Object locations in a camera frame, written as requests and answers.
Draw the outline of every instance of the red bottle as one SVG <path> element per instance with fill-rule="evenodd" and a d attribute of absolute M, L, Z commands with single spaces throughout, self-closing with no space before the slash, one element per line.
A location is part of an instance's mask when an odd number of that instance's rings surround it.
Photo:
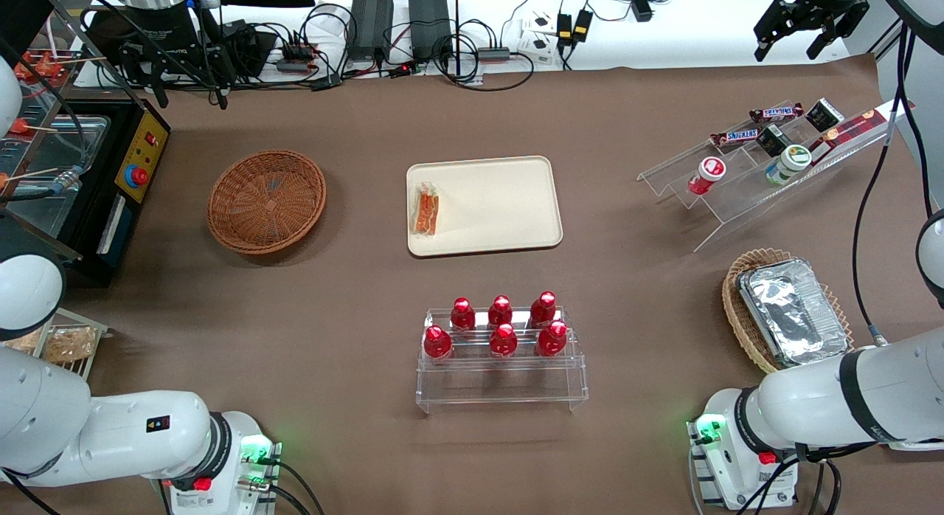
<path fill-rule="evenodd" d="M 544 292 L 532 303 L 532 319 L 528 322 L 528 326 L 537 329 L 546 327 L 554 320 L 556 313 L 557 297 L 554 297 L 553 292 Z"/>
<path fill-rule="evenodd" d="M 423 350 L 429 358 L 451 358 L 452 338 L 439 325 L 431 325 L 423 336 Z"/>
<path fill-rule="evenodd" d="M 488 340 L 488 347 L 492 350 L 493 358 L 508 358 L 515 355 L 518 349 L 518 336 L 515 334 L 512 324 L 502 323 L 498 329 L 492 332 L 492 337 Z"/>
<path fill-rule="evenodd" d="M 555 356 L 567 345 L 567 326 L 556 319 L 546 326 L 537 341 L 534 342 L 534 354 L 537 356 Z"/>
<path fill-rule="evenodd" d="M 469 300 L 459 297 L 452 303 L 452 314 L 449 316 L 452 328 L 458 331 L 475 331 L 475 310 Z"/>
<path fill-rule="evenodd" d="M 508 297 L 498 296 L 488 309 L 488 327 L 496 329 L 499 325 L 512 322 L 512 301 Z"/>

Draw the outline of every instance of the red switch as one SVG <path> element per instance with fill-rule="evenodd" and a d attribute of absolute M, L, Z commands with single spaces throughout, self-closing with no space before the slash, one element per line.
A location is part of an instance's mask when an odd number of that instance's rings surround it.
<path fill-rule="evenodd" d="M 209 491 L 211 485 L 213 485 L 212 478 L 203 477 L 193 480 L 193 488 L 196 489 L 196 491 Z"/>
<path fill-rule="evenodd" d="M 148 172 L 144 168 L 132 168 L 131 182 L 138 186 L 148 184 Z"/>
<path fill-rule="evenodd" d="M 761 465 L 777 463 L 777 455 L 773 454 L 773 452 L 760 452 L 757 455 L 757 459 L 761 460 Z"/>

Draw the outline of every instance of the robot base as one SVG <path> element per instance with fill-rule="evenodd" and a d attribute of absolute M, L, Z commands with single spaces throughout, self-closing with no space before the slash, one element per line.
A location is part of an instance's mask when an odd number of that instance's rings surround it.
<path fill-rule="evenodd" d="M 223 418 L 232 429 L 232 445 L 223 471 L 213 478 L 208 491 L 179 491 L 170 488 L 168 502 L 174 515 L 253 515 L 260 494 L 236 488 L 240 476 L 263 478 L 266 468 L 243 462 L 249 455 L 273 455 L 273 443 L 243 412 L 223 412 Z"/>
<path fill-rule="evenodd" d="M 692 444 L 705 435 L 715 439 L 712 443 L 693 448 L 695 454 L 698 454 L 698 448 L 704 450 L 708 471 L 711 472 L 712 482 L 706 483 L 701 479 L 702 497 L 705 501 L 712 500 L 705 494 L 705 489 L 714 484 L 721 494 L 725 508 L 728 509 L 741 509 L 744 502 L 764 485 L 778 466 L 776 463 L 761 464 L 758 455 L 742 440 L 735 423 L 735 403 L 740 394 L 741 390 L 734 388 L 718 391 L 709 398 L 704 414 L 688 424 Z M 764 508 L 786 508 L 793 505 L 796 501 L 794 491 L 797 474 L 797 466 L 793 465 L 770 485 Z M 749 508 L 756 508 L 760 499 L 758 496 Z"/>

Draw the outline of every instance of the acrylic stand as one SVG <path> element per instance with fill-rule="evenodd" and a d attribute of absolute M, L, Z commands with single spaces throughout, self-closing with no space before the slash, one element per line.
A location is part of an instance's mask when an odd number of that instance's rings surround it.
<path fill-rule="evenodd" d="M 792 102 L 785 100 L 775 107 L 792 105 Z M 903 116 L 903 111 L 899 111 L 898 118 L 901 116 Z M 804 145 L 807 148 L 822 136 L 822 132 L 817 131 L 805 117 L 772 124 L 776 124 L 793 144 Z M 726 129 L 725 132 L 746 128 L 763 129 L 767 125 L 745 121 Z M 673 193 L 685 209 L 692 209 L 698 203 L 702 203 L 710 210 L 718 220 L 718 228 L 698 244 L 695 248 L 697 252 L 706 243 L 731 235 L 736 229 L 753 222 L 783 200 L 792 198 L 815 183 L 826 182 L 833 178 L 839 171 L 837 168 L 841 167 L 837 167 L 840 161 L 873 142 L 883 139 L 886 136 L 886 130 L 887 125 L 882 125 L 856 137 L 852 142 L 844 145 L 847 149 L 839 153 L 830 153 L 816 166 L 793 176 L 789 183 L 783 186 L 774 185 L 766 179 L 766 168 L 775 161 L 755 141 L 725 146 L 725 148 L 716 148 L 711 141 L 705 141 L 701 145 L 668 159 L 661 165 L 648 169 L 636 180 L 638 182 L 645 180 L 657 196 Z M 711 186 L 708 193 L 696 196 L 688 190 L 688 180 L 695 175 L 698 163 L 706 156 L 721 158 L 727 166 L 727 172 L 720 182 Z"/>
<path fill-rule="evenodd" d="M 486 403 L 567 403 L 572 411 L 587 400 L 586 362 L 563 308 L 559 308 L 557 318 L 567 324 L 567 345 L 553 357 L 535 356 L 534 343 L 540 331 L 528 329 L 529 308 L 513 309 L 518 348 L 510 358 L 492 358 L 488 309 L 475 310 L 475 331 L 451 329 L 451 309 L 428 311 L 424 330 L 439 325 L 449 333 L 453 356 L 429 358 L 420 335 L 416 405 L 424 412 L 429 414 L 441 405 Z"/>

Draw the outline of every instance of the wicker basket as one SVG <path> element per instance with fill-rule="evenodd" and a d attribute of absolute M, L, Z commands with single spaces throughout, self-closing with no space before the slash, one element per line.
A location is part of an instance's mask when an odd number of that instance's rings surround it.
<path fill-rule="evenodd" d="M 325 176 L 314 161 L 289 150 L 265 150 L 216 180 L 206 223 L 213 238 L 234 252 L 278 252 L 309 232 L 326 195 Z"/>
<path fill-rule="evenodd" d="M 724 303 L 724 312 L 728 314 L 728 321 L 731 323 L 732 329 L 735 330 L 738 343 L 741 343 L 741 347 L 745 350 L 745 353 L 748 354 L 748 357 L 751 357 L 751 360 L 753 360 L 761 370 L 764 370 L 765 373 L 774 373 L 776 370 L 782 370 L 783 367 L 774 360 L 773 354 L 771 354 L 768 349 L 768 343 L 766 343 L 764 336 L 761 334 L 760 329 L 758 329 L 754 317 L 751 315 L 751 312 L 749 312 L 748 306 L 746 306 L 744 299 L 741 297 L 741 293 L 738 292 L 738 275 L 745 270 L 774 265 L 775 263 L 781 263 L 790 258 L 789 253 L 782 252 L 782 250 L 779 249 L 755 249 L 752 250 L 752 252 L 747 252 L 738 257 L 735 263 L 731 265 L 731 269 L 728 270 L 728 276 L 724 278 L 724 283 L 721 286 L 721 300 Z M 830 305 L 833 306 L 833 310 L 836 311 L 836 316 L 839 317 L 839 322 L 842 324 L 843 329 L 846 330 L 846 336 L 849 337 L 849 341 L 852 343 L 853 335 L 850 333 L 849 323 L 846 321 L 846 314 L 843 314 L 842 309 L 839 307 L 839 301 L 836 300 L 836 296 L 833 296 L 833 292 L 830 292 L 828 286 L 822 283 L 820 283 L 819 286 L 822 287 L 823 293 L 826 294 L 826 299 L 829 300 Z"/>

